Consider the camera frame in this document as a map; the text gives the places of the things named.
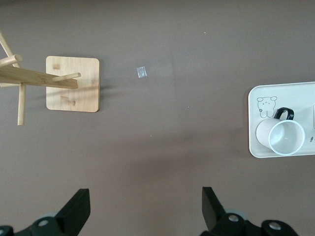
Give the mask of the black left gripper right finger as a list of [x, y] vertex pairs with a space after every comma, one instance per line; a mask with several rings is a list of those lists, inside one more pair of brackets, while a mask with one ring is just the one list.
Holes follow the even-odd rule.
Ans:
[[227, 213], [211, 187], [202, 188], [203, 236], [298, 236], [287, 223], [265, 220], [256, 226], [237, 213]]

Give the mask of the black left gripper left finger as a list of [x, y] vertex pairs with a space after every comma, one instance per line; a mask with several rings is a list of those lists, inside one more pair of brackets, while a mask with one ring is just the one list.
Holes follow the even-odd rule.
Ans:
[[2, 236], [77, 236], [91, 213], [89, 189], [79, 189], [55, 216], [46, 216], [14, 232], [9, 225], [0, 227]]

